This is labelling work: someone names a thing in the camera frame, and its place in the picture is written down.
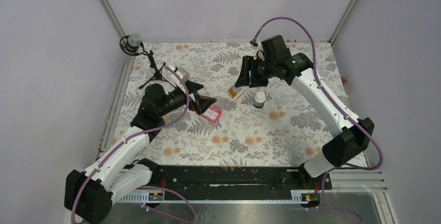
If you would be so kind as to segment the white orange pill bottle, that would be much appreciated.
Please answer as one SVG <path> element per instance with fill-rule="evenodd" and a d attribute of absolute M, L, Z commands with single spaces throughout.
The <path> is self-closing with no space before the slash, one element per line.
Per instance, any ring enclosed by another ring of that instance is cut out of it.
<path fill-rule="evenodd" d="M 249 86 L 241 86 L 236 87 L 235 85 L 232 85 L 228 90 L 227 94 L 232 100 L 237 100 L 239 97 L 241 97 L 247 90 L 249 89 Z"/>

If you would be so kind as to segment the red pill organizer box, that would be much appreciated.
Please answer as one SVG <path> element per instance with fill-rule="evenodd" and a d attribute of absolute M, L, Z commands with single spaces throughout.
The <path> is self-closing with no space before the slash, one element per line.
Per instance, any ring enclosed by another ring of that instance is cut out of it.
<path fill-rule="evenodd" d="M 209 107 L 202 115 L 201 117 L 211 123 L 217 123 L 222 115 L 222 110 L 215 108 L 215 107 Z"/>

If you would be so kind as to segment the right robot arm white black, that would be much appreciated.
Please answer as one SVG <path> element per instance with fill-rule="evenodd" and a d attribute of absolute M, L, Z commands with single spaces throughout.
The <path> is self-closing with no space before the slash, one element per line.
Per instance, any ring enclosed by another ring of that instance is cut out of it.
<path fill-rule="evenodd" d="M 333 137 L 313 158 L 300 166 L 299 184 L 310 189 L 319 176 L 364 152 L 374 129 L 370 118 L 361 119 L 352 112 L 325 84 L 304 54 L 291 54 L 281 35 L 258 43 L 255 56 L 242 58 L 237 81 L 228 91 L 235 98 L 244 87 L 266 87 L 269 79 L 277 77 L 299 92 L 322 118 Z"/>

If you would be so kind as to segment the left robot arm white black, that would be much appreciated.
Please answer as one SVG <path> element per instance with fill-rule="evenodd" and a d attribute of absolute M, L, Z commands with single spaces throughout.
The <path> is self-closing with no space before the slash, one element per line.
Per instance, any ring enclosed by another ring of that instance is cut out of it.
<path fill-rule="evenodd" d="M 176 124 L 190 110 L 202 115 L 216 98 L 198 93 L 203 85 L 187 81 L 166 93 L 160 84 L 151 84 L 145 92 L 137 114 L 120 140 L 104 156 L 83 171 L 73 170 L 66 178 L 64 206 L 83 222 L 101 223 L 113 205 L 140 186 L 155 188 L 161 175 L 144 164 L 136 164 L 128 171 L 121 170 L 133 156 L 159 134 Z"/>

